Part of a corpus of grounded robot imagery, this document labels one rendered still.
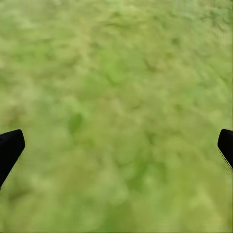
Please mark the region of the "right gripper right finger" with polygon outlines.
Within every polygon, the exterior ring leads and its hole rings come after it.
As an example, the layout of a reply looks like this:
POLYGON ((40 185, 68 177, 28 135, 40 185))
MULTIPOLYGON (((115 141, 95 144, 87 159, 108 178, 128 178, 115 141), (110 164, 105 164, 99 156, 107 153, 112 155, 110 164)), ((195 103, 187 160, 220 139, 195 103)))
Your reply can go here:
POLYGON ((217 145, 233 168, 233 131, 222 129, 217 145))

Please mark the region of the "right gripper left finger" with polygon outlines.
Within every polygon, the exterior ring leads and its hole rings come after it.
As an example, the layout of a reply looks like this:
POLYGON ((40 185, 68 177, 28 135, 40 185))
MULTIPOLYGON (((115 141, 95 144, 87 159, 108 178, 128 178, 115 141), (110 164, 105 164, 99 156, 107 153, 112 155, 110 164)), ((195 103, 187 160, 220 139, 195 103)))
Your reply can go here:
POLYGON ((21 129, 0 134, 0 188, 25 148, 21 129))

